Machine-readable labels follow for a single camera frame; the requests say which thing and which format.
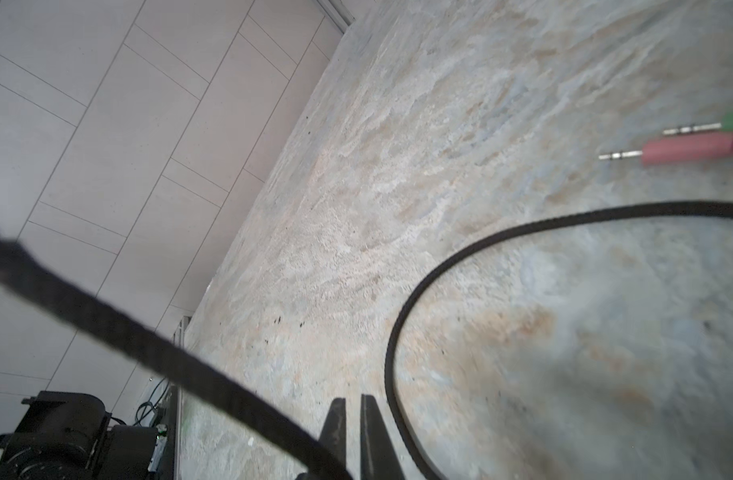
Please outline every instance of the audio jack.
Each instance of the audio jack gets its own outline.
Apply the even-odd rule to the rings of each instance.
[[[695,134],[716,130],[733,131],[733,111],[724,115],[720,122],[714,124],[685,125],[682,127],[668,128],[662,131],[662,135],[669,137],[673,135]]]
[[[715,160],[733,156],[733,133],[677,135],[647,142],[641,150],[599,155],[599,160],[641,157],[644,165],[673,164],[693,160]]]

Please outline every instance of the pink plug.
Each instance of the pink plug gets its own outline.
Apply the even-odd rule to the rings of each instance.
[[[601,160],[641,157],[644,165],[674,164],[693,160],[715,160],[733,156],[733,132],[668,137],[647,142],[642,150],[599,155]]]

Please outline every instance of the marble surface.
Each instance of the marble surface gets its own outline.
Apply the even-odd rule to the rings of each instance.
[[[733,108],[733,0],[405,0],[345,34],[201,302],[188,347],[314,435],[378,398],[401,304],[508,226],[733,200],[733,160],[601,162]],[[399,392],[448,478],[733,478],[733,221],[634,220],[491,248],[411,314]],[[198,401],[186,479],[294,478]]]

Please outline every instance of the green audio jack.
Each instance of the green audio jack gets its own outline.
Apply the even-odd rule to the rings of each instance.
[[[695,134],[707,131],[733,131],[733,111],[728,112],[723,116],[720,122],[714,124],[702,124],[702,125],[687,125],[684,127],[669,128],[663,130],[662,135],[683,135],[683,134]]]

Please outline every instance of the mottled gray surface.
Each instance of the mottled gray surface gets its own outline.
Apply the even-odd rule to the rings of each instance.
[[[416,283],[530,220],[733,200],[733,160],[602,150],[733,108],[733,1],[383,0],[351,28],[189,332],[192,351],[317,434],[385,404]],[[449,478],[733,478],[733,221],[636,220],[492,248],[412,313],[399,390]],[[184,478],[302,468],[189,400]]]

